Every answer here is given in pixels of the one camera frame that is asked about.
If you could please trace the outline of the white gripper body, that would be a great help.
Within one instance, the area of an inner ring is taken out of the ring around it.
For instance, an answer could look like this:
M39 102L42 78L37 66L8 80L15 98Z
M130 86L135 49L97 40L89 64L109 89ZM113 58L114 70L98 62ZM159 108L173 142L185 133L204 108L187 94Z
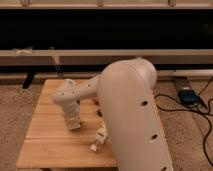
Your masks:
M80 116L79 116L80 107L77 101L63 105L62 110L64 112L65 120L69 124L81 122Z

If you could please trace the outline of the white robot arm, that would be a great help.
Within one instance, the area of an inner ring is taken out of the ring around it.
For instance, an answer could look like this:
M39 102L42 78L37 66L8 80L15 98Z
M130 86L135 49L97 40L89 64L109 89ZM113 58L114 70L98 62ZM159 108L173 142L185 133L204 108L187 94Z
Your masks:
M119 171L174 171L153 89L157 71L146 59L121 60L76 83L64 80L52 95L68 117L78 101L96 96Z

